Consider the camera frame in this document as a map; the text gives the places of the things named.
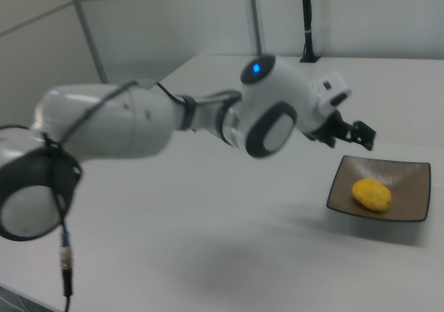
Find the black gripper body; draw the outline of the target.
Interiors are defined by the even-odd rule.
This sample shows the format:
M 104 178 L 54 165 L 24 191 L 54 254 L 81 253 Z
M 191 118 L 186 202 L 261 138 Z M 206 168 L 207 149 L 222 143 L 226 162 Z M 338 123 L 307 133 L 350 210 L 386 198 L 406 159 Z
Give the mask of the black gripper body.
M 330 148 L 334 148 L 337 139 L 345 142 L 352 141 L 349 135 L 351 128 L 352 126 L 343 120 L 340 111 L 335 110 L 321 127 L 315 131 L 308 132 L 307 138 L 310 141 L 318 141 Z

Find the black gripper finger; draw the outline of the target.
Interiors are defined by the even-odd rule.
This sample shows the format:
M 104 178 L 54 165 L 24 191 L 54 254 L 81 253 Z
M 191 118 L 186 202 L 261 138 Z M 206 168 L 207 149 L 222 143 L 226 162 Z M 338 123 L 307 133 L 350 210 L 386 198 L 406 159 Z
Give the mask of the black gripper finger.
M 363 121 L 352 124 L 352 138 L 356 140 L 374 140 L 376 132 Z
M 343 141 L 348 143 L 358 144 L 363 146 L 366 150 L 372 151 L 374 146 L 374 134 L 363 134 L 360 132 L 350 132 L 344 138 Z

